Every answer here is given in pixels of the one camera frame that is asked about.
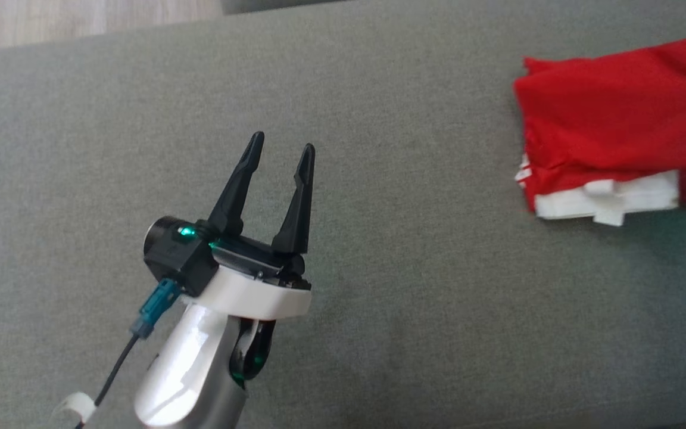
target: cable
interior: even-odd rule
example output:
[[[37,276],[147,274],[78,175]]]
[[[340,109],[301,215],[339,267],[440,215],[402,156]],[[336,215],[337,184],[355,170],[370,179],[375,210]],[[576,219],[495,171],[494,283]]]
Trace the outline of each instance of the cable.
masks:
[[[97,399],[95,399],[95,407],[99,407],[102,403],[102,400],[106,396],[107,391],[110,390],[110,386],[112,385],[113,380],[115,380],[116,375],[118,375],[118,369],[120,369],[120,366],[123,364],[123,361],[126,360],[126,356],[129,355],[131,348],[134,347],[134,344],[136,344],[136,340],[138,339],[139,334],[133,334],[128,344],[126,344],[126,348],[124,348],[123,351],[120,353],[120,356],[118,356],[118,360],[115,361],[115,366],[113,366],[113,370],[110,372],[109,375],[107,375],[107,380],[105,380],[105,384],[104,386],[102,386],[100,394],[98,394]],[[79,421],[79,423],[76,424],[76,429],[82,429],[82,427],[84,427],[84,424],[84,421]]]

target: red cloth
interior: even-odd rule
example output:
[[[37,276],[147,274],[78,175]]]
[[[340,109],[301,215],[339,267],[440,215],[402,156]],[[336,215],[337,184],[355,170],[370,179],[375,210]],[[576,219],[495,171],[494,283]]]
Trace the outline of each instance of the red cloth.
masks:
[[[525,59],[514,89],[534,196],[679,169],[686,203],[686,39],[606,57]]]

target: glowing green light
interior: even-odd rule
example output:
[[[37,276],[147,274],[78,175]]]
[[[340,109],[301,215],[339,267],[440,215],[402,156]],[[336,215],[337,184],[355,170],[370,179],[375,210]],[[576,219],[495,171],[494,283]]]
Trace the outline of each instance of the glowing green light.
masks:
[[[190,228],[190,227],[184,227],[184,228],[180,229],[179,233],[184,235],[184,236],[197,234],[197,232],[195,232],[194,228]]]

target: gray fabric surface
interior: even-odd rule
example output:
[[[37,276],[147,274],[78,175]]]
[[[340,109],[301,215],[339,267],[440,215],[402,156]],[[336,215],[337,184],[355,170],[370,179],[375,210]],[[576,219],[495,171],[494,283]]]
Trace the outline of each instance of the gray fabric surface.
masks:
[[[511,90],[523,55],[683,36],[686,1],[340,2],[0,51],[0,428],[97,394],[154,286],[147,226],[206,215],[258,129],[258,239],[317,145],[316,296],[278,326],[242,427],[685,421],[686,212],[536,220]],[[181,311],[94,427],[137,427]]]

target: gray sofa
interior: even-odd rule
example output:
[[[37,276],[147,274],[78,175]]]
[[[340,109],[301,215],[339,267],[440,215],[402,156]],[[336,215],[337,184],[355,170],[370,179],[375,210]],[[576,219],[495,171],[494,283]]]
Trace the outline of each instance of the gray sofa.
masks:
[[[359,1],[3,49],[0,428],[97,393],[154,287],[147,226],[207,215],[256,130],[260,240],[316,144],[316,295],[278,324],[241,427],[686,421],[686,211],[537,220],[512,179],[511,88],[526,55],[684,36],[686,1]],[[181,312],[94,427],[137,427],[135,388]]]

